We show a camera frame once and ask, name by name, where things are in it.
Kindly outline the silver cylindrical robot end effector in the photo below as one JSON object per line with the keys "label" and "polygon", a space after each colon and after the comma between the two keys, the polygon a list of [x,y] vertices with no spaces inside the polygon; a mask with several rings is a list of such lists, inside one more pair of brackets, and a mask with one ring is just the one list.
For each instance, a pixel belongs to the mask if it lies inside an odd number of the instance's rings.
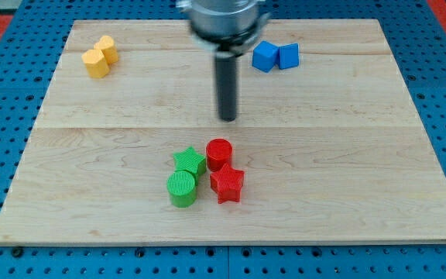
{"label": "silver cylindrical robot end effector", "polygon": [[177,0],[195,42],[213,53],[243,54],[262,35],[270,14],[261,0]]}

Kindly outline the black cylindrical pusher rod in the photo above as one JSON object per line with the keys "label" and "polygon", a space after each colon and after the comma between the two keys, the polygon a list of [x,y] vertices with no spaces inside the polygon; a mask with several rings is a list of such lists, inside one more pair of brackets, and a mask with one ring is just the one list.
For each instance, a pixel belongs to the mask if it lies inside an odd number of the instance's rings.
{"label": "black cylindrical pusher rod", "polygon": [[236,57],[214,57],[218,118],[232,122],[237,116],[238,63]]}

